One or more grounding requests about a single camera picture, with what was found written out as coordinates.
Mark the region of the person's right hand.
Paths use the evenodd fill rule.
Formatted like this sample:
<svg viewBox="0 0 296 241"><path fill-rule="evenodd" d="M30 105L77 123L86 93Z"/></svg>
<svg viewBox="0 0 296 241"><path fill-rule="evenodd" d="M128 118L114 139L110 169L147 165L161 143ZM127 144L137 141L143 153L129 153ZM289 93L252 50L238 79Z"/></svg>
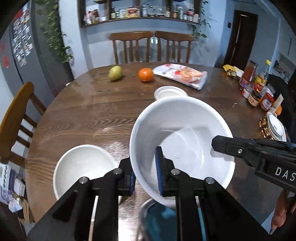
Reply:
<svg viewBox="0 0 296 241"><path fill-rule="evenodd" d="M287 217L287 210L290 204L288 199L289 191L283 189L276 201L276 208L271 220L271 229L274 230L284 225Z"/></svg>

